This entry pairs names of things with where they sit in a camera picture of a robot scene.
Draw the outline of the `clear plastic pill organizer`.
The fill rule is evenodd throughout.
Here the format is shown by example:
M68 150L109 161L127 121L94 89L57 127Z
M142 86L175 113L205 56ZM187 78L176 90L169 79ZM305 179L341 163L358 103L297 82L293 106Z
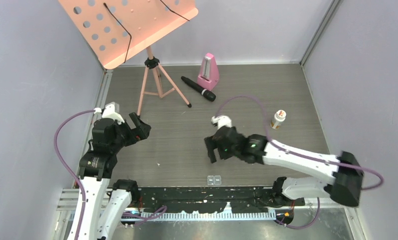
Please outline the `clear plastic pill organizer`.
M208 186L220 186L222 185L222 177L220 175L209 175L207 177Z

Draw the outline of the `white pill bottle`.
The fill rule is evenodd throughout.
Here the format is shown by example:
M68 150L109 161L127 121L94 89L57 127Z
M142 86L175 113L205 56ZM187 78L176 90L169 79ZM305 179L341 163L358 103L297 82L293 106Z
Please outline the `white pill bottle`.
M270 121L270 126L273 129L278 129L285 121L285 119L286 119L286 112L280 109L273 115Z

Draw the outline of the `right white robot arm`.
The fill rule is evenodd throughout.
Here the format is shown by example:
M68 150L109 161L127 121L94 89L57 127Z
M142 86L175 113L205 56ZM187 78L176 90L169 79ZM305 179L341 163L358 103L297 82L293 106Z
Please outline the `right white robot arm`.
M279 166L307 174L305 178L277 179L272 198L278 205L298 198L330 198L343 206L359 206L364 173L350 152L319 154L259 134L244 136L235 127L227 126L204 141L212 163L217 161L217 150L222 160L236 157L248 164Z

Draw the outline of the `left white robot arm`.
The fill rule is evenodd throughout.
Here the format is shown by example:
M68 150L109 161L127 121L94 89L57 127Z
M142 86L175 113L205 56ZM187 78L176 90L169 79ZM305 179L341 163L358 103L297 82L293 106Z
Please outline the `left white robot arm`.
M147 139L151 130L135 112L129 117L135 128L125 121L119 122L119 114L94 122L90 148L79 162L80 196L68 235L70 240L110 240L125 208L139 203L137 182L119 179L112 186L106 208L102 208L118 152Z

